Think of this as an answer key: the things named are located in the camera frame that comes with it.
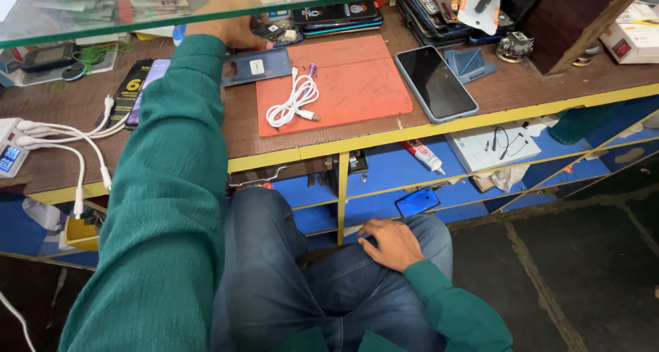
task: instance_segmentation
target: green sweater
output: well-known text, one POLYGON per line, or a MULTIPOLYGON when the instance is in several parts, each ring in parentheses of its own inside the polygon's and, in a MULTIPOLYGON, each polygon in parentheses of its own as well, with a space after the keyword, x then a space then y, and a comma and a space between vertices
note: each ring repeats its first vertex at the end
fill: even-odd
MULTIPOLYGON (((144 91, 99 238, 97 270, 70 311, 60 351, 208 351, 213 297, 224 266, 227 151, 219 82, 226 47, 188 36, 162 79, 144 91)), ((508 351, 499 315, 452 286, 431 262, 405 277, 449 351, 508 351)), ((326 351, 317 328, 278 350, 326 351)), ((396 351, 367 332, 360 351, 396 351)))

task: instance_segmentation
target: left hand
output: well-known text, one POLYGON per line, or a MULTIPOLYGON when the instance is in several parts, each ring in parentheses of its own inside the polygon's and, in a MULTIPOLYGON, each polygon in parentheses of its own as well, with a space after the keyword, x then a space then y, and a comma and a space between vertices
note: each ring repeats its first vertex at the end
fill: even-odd
POLYGON ((370 219, 357 231, 359 244, 377 263, 403 272, 410 265, 425 260, 421 246, 412 230, 402 222, 391 219, 370 219), (369 234, 378 241, 378 247, 362 236, 369 234))
MULTIPOLYGON (((245 8, 260 7, 260 0, 212 0, 200 8, 195 15, 216 13, 220 11, 243 10, 245 8)), ((252 34, 250 22, 252 16, 241 16, 239 18, 219 19, 188 24, 185 35, 208 34, 217 36, 229 48, 254 48, 263 50, 272 48, 272 42, 252 34)), ((263 23, 269 23, 267 13, 259 15, 263 23)))

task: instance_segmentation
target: dark floor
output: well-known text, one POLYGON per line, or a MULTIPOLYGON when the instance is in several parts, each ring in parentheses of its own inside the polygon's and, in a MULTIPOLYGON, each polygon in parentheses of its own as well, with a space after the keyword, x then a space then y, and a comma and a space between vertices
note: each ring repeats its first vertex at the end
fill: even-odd
POLYGON ((453 278, 520 351, 657 351, 659 192, 453 227, 453 278))
MULTIPOLYGON (((516 352, 657 351, 659 188, 449 225, 455 286, 494 307, 516 352)), ((0 289, 54 351, 92 272, 0 256, 0 289)), ((0 307, 0 351, 28 351, 0 307)))

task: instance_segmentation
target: person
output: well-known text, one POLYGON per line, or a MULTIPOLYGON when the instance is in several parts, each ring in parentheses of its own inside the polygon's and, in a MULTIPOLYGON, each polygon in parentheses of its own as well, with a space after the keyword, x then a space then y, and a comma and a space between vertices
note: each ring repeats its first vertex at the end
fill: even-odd
MULTIPOLYGON (((213 0, 197 13, 257 6, 213 0)), ((305 238, 278 192, 246 188, 225 203, 226 47, 269 46, 249 23, 188 25, 167 73, 144 91, 98 267, 59 350, 509 351, 499 315, 452 286, 451 239, 439 219, 373 219, 359 245, 305 267, 305 238)))

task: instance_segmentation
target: wooden shelf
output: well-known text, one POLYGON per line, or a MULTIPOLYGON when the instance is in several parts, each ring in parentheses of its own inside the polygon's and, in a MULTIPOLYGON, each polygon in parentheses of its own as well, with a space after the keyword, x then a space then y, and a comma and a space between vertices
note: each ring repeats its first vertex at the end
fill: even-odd
MULTIPOLYGON (((384 6, 382 14, 385 23, 379 31, 314 38, 302 44, 381 34, 384 40, 389 40, 386 44, 392 56, 418 46, 402 24, 395 8, 384 6)), ((415 109, 411 114, 262 139, 258 136, 256 121, 255 85, 224 89, 222 99, 225 102, 226 117, 223 132, 229 158, 234 159, 229 162, 229 169, 250 169, 298 160, 312 154, 328 155, 338 152, 336 150, 388 144, 412 137, 516 120, 533 114, 553 113, 574 106, 593 106, 659 93, 658 65, 617 65, 608 54, 600 54, 587 67, 572 67, 560 76, 544 78, 530 64, 507 64, 498 60, 492 52, 492 46, 483 46, 482 50, 484 58, 494 62, 499 70, 466 86, 481 108, 478 115, 441 126, 430 125, 408 88, 415 109), (241 161, 239 166, 232 164, 238 160, 241 161)), ((24 88, 2 88, 0 117, 17 116, 91 129, 102 111, 103 97, 114 94, 135 61, 143 58, 169 58, 173 51, 174 45, 170 39, 136 42, 131 53, 117 57, 114 70, 72 82, 61 93, 52 93, 50 83, 24 88)), ((117 165, 128 136, 128 132, 120 132, 97 143, 111 172, 117 165)), ((102 194, 102 185, 99 187, 98 184, 102 179, 92 148, 83 141, 78 141, 74 146, 80 148, 87 163, 86 197, 102 194)), ((26 184, 24 194, 71 188, 78 178, 78 160, 75 155, 69 154, 55 149, 33 151, 19 175, 15 179, 0 180, 0 187, 26 184)), ((72 200, 73 190, 71 188, 69 200, 72 200)), ((60 201, 53 198, 50 202, 60 201)))

